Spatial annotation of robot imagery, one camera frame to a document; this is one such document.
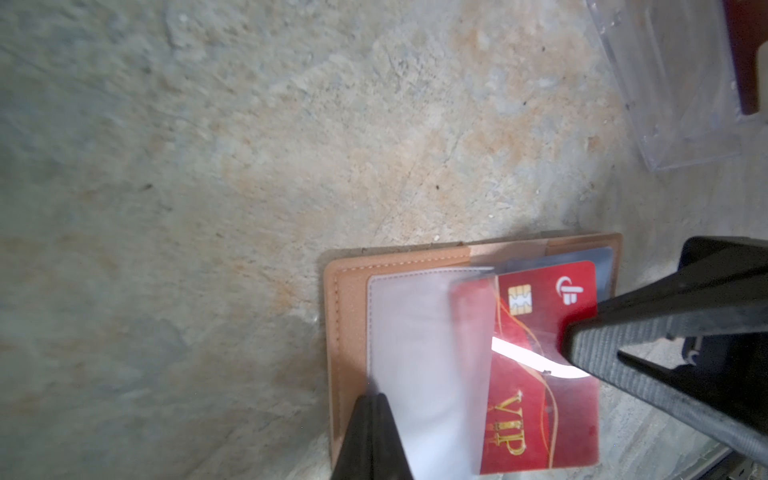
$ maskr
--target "mottled gray tabletop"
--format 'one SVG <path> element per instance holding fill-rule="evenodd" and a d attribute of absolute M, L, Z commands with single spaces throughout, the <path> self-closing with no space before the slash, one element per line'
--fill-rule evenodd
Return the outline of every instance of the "mottled gray tabletop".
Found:
<path fill-rule="evenodd" d="M 328 478 L 319 273 L 364 247 L 615 230 L 626 291 L 768 237 L 764 157 L 645 170 L 580 0 L 7 0 L 0 31 L 3 478 Z M 603 386 L 600 466 L 521 478 L 706 441 Z"/>

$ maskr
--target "tan leather wallet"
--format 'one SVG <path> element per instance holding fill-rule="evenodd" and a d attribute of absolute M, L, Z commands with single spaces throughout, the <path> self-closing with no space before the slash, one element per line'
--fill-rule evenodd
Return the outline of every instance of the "tan leather wallet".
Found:
<path fill-rule="evenodd" d="M 323 274 L 323 285 L 333 464 L 336 464 L 355 400 L 367 388 L 367 286 L 371 276 L 441 266 L 495 265 L 512 258 L 528 259 L 611 247 L 614 251 L 611 292 L 614 293 L 621 245 L 620 233 L 593 233 L 344 258 L 329 263 Z"/>

